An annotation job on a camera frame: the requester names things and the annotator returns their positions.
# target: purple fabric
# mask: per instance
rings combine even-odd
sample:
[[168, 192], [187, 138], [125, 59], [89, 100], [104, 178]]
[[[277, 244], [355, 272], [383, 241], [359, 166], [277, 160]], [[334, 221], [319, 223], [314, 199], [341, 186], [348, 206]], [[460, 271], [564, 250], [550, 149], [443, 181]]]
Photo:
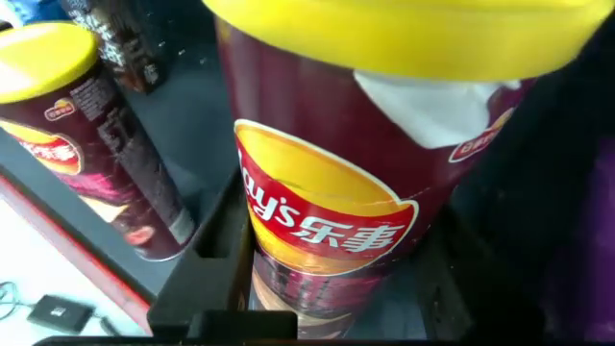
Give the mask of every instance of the purple fabric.
[[571, 240], [553, 262], [546, 290], [555, 333], [615, 341], [615, 138], [600, 142], [579, 228]]

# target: lay's logo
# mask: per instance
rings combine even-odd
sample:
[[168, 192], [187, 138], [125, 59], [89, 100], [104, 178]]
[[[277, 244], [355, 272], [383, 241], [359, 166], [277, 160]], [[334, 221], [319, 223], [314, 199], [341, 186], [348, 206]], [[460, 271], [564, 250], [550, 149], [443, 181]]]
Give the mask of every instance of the lay's logo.
[[498, 135], [506, 121], [512, 115], [513, 108], [505, 111], [491, 127], [485, 130], [480, 136], [459, 144], [449, 157], [450, 163], [460, 162], [468, 159], [474, 154], [486, 148]]
[[262, 249], [298, 272], [339, 275], [390, 253], [419, 212], [351, 162], [250, 120], [235, 121], [250, 217]]
[[45, 118], [49, 121], [59, 120], [75, 112], [75, 106], [70, 100], [62, 98], [54, 104], [54, 107], [45, 111]]
[[52, 171], [68, 175], [82, 171], [82, 155], [68, 137], [6, 120], [0, 120], [0, 127]]

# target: red edge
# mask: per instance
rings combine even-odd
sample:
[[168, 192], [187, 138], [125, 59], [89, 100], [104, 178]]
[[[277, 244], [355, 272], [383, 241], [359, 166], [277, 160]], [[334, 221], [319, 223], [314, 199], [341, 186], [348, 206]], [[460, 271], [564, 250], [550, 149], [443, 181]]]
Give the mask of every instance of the red edge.
[[135, 320], [147, 334], [152, 334], [147, 323], [147, 311], [150, 305], [143, 298], [3, 176], [0, 176], [0, 195], [4, 195], [17, 213]]

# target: lay's chip can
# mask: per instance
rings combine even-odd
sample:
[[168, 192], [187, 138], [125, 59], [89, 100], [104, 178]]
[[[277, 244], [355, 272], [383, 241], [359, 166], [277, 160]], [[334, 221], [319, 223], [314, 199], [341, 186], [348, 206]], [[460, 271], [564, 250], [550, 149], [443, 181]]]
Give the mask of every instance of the lay's chip can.
[[251, 304], [296, 312], [301, 338], [347, 332], [533, 78], [613, 6], [204, 2], [258, 240]]
[[194, 222], [93, 34], [67, 23], [2, 33], [0, 81], [0, 127], [139, 255], [168, 260], [184, 249]]

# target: yellow lid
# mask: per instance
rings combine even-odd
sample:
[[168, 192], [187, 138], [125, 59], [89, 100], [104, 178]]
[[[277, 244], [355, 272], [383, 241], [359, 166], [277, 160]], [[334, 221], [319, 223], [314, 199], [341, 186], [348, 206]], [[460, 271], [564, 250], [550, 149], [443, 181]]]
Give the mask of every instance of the yellow lid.
[[237, 29], [322, 62], [505, 81], [572, 60], [613, 0], [203, 0]]
[[98, 59], [96, 36], [69, 23], [44, 23], [0, 34], [0, 104], [64, 87]]

